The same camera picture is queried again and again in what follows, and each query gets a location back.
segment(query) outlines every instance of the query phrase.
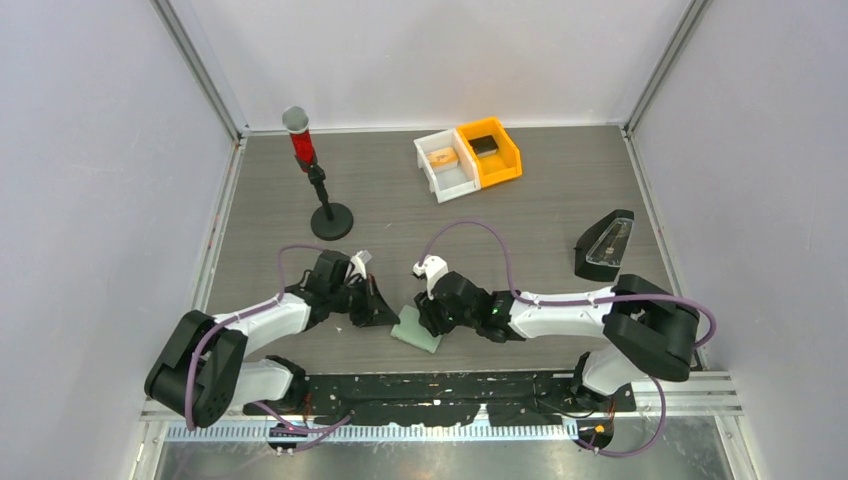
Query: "round black base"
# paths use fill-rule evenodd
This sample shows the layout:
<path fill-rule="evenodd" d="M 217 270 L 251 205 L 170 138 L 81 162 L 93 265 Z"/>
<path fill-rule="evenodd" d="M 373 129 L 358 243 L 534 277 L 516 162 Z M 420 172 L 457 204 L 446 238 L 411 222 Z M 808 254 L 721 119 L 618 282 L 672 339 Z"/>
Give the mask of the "round black base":
<path fill-rule="evenodd" d="M 333 211 L 333 219 L 327 220 L 324 207 L 318 207 L 312 214 L 312 233 L 321 240 L 338 240 L 350 233 L 353 228 L 353 213 L 341 203 L 331 203 L 330 210 Z"/>

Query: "microphone head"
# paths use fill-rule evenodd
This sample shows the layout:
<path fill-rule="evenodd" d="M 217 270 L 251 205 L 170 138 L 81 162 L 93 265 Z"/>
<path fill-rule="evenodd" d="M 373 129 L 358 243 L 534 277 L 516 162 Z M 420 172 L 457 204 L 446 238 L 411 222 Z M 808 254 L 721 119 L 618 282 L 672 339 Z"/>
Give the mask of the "microphone head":
<path fill-rule="evenodd" d="M 306 116 L 306 112 L 302 108 L 289 107 L 283 112 L 283 125 L 289 133 L 297 135 L 309 129 L 309 117 Z"/>

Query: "red microphone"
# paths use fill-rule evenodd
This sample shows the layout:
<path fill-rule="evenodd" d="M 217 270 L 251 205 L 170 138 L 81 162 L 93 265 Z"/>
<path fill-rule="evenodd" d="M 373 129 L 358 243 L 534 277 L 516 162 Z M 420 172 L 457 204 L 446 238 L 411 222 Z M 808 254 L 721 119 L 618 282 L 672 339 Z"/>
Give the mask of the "red microphone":
<path fill-rule="evenodd" d="M 312 137 L 309 136 L 309 117 L 300 107 L 289 107 L 283 112 L 283 125 L 289 132 L 294 145 L 294 155 L 301 164 L 300 168 L 307 171 L 307 165 L 315 162 L 315 148 L 312 147 Z"/>

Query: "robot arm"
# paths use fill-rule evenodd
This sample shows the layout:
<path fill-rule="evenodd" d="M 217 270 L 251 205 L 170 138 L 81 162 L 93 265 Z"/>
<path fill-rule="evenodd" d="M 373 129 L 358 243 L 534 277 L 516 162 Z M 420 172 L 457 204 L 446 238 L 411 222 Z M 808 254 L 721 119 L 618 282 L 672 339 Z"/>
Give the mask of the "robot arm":
<path fill-rule="evenodd" d="M 268 343 L 294 335 L 347 313 L 358 327 L 399 323 L 386 305 L 372 275 L 365 269 L 368 252 L 348 257 L 325 250 L 304 279 L 274 296 L 237 312 L 209 316 L 188 312 L 177 324 L 144 384 L 145 393 L 185 415 L 185 394 L 191 356 L 200 339 L 216 323 L 222 328 L 204 348 L 194 381 L 192 421 L 207 427 L 230 407 L 258 400 L 296 407 L 308 390 L 306 372 L 293 362 L 269 356 L 258 362 L 244 358 Z"/>
<path fill-rule="evenodd" d="M 449 271 L 439 257 L 413 266 L 427 281 L 415 297 L 419 323 L 431 335 L 466 326 L 493 342 L 523 341 L 542 335 L 603 337 L 612 345 L 587 352 L 575 367 L 571 392 L 587 409 L 599 409 L 621 386 L 643 378 L 682 382 L 689 378 L 689 359 L 698 327 L 697 311 L 668 302 L 603 302 L 595 299 L 640 293 L 666 293 L 636 275 L 621 275 L 618 284 L 600 290 L 561 295 L 492 292 Z M 546 302 L 574 301 L 572 306 Z"/>

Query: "floor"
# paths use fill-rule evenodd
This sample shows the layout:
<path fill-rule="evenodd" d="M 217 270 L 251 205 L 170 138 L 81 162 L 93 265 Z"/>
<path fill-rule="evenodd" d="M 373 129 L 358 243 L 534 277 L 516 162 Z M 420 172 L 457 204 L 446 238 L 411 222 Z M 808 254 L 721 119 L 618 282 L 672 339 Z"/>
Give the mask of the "floor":
<path fill-rule="evenodd" d="M 353 231 L 321 242 L 309 230 L 318 206 L 295 164 L 287 136 L 254 136 L 247 143 L 207 311 L 233 311 L 270 298 L 279 289 L 275 255 L 291 243 L 325 245 L 374 256 L 369 271 L 390 306 L 413 305 L 424 289 L 411 275 L 427 240 L 464 218 L 497 228 L 513 256 L 518 288 L 567 293 L 601 288 L 573 274 L 572 248 L 593 223 L 616 208 L 633 210 L 635 228 L 622 273 L 635 273 L 669 289 L 645 206 L 616 127 L 509 130 L 521 150 L 524 175 L 443 204 L 428 191 L 416 167 L 412 141 L 430 132 L 313 135 L 333 201 L 353 211 Z M 442 237 L 434 253 L 452 270 L 488 290 L 506 288 L 497 243 L 484 230 L 463 226 Z M 289 252 L 287 283 L 315 261 L 315 252 Z M 309 373 L 426 372 L 573 368 L 603 340 L 547 337 L 495 344 L 468 329 L 442 339 L 435 355 L 389 336 L 390 327 L 357 329 L 332 315 L 316 328 L 269 344 L 256 356 L 276 354 Z"/>

